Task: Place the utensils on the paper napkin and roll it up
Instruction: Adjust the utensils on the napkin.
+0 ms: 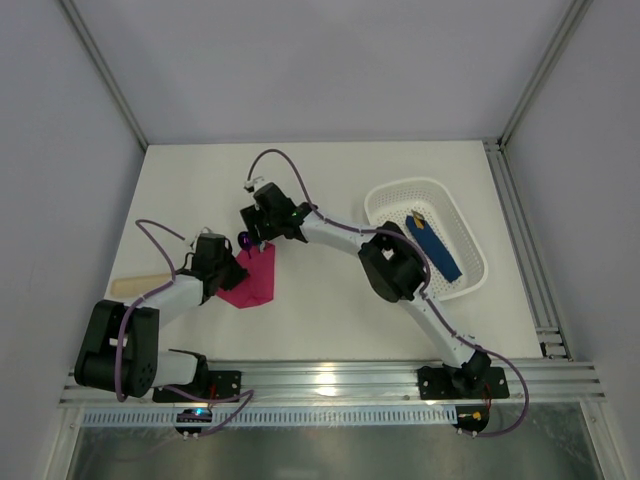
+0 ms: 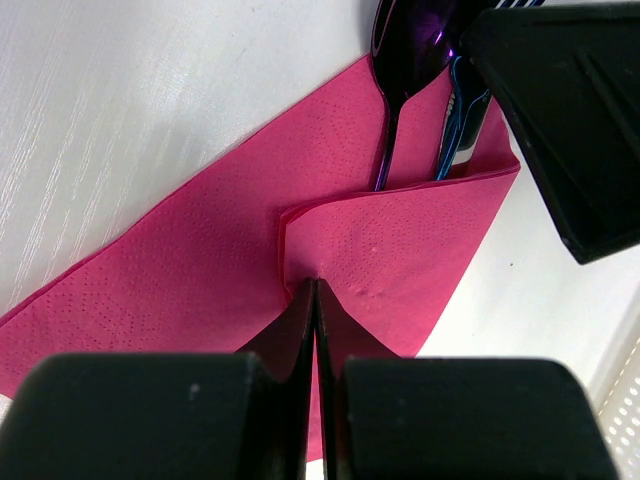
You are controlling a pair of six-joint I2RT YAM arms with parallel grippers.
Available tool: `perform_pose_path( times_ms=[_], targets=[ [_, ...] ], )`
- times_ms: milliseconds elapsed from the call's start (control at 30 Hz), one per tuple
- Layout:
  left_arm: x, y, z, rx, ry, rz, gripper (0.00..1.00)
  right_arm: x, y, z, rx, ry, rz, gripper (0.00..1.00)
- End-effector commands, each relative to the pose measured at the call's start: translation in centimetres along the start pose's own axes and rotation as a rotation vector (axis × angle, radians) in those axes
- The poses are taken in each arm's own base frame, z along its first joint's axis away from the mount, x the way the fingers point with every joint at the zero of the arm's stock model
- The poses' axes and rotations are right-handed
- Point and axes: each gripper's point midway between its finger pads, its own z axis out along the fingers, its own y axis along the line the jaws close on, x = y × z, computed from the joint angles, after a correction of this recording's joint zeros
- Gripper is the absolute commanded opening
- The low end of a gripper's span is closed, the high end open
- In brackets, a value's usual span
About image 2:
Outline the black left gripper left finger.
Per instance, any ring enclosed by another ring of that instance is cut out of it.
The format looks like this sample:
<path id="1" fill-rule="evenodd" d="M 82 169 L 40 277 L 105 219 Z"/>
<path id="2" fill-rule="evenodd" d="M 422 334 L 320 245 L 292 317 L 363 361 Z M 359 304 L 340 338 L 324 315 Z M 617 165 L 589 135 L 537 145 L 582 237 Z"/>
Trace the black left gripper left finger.
<path id="1" fill-rule="evenodd" d="M 231 354 L 60 354 L 1 426 L 5 479 L 301 479 L 315 284 Z"/>

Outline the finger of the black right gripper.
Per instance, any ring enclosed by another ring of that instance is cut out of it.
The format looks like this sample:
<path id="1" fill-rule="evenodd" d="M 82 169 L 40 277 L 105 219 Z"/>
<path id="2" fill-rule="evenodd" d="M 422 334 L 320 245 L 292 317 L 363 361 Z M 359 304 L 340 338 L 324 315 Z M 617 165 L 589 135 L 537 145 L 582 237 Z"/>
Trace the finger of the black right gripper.
<path id="1" fill-rule="evenodd" d="M 487 9 L 461 43 L 576 261 L 636 246 L 638 3 Z"/>

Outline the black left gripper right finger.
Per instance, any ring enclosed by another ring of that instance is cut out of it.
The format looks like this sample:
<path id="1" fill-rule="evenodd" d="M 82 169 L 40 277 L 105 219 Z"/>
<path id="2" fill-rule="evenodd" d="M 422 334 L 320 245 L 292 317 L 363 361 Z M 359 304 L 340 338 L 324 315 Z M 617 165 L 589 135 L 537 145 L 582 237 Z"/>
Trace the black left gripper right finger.
<path id="1" fill-rule="evenodd" d="M 585 392 L 526 358 L 405 358 L 315 285 L 329 479 L 614 479 Z"/>

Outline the purple metal spoon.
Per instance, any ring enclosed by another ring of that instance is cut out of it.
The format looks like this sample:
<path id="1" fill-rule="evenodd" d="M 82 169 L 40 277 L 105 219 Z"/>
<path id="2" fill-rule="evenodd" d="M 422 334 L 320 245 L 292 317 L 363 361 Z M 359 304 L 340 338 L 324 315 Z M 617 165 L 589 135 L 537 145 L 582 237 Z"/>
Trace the purple metal spoon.
<path id="1" fill-rule="evenodd" d="M 453 56 L 456 1 L 383 0 L 371 38 L 374 80 L 386 107 L 384 154 L 374 184 L 385 188 L 402 107 L 436 79 Z"/>

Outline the pink paper napkin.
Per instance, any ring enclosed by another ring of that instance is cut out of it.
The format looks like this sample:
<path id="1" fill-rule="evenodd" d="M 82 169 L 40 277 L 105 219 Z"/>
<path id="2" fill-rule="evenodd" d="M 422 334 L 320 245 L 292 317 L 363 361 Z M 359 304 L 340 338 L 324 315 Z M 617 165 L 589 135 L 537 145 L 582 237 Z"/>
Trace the pink paper napkin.
<path id="1" fill-rule="evenodd" d="M 419 352 L 520 164 L 491 105 L 471 160 L 434 179 L 447 74 L 403 107 L 371 187 L 384 102 L 362 58 L 1 319 L 1 392 L 76 351 L 230 352 L 325 279 L 394 353 Z"/>

